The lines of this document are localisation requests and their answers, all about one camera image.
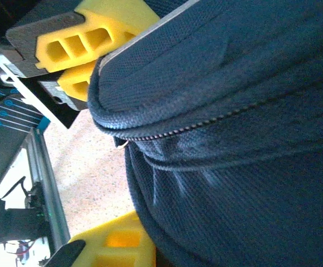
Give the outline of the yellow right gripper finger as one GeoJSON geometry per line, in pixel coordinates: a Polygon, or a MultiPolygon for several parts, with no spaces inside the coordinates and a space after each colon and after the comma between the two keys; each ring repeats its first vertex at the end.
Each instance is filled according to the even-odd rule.
{"type": "Polygon", "coordinates": [[[44,267],[156,267],[156,248],[132,211],[75,235],[44,267]]]}

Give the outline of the navy blue backpack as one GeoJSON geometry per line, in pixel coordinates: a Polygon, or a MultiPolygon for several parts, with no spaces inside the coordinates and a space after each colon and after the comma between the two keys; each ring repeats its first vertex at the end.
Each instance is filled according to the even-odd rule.
{"type": "Polygon", "coordinates": [[[146,0],[88,106],[176,267],[323,267],[323,0],[146,0]]]}

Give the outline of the aluminium table side rail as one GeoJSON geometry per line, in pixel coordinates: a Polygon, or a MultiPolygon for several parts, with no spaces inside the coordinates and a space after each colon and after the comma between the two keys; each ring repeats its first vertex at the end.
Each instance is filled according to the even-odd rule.
{"type": "Polygon", "coordinates": [[[69,241],[70,233],[43,133],[39,129],[31,129],[23,147],[27,151],[31,179],[42,187],[45,214],[50,223],[51,244],[56,251],[69,241]]]}

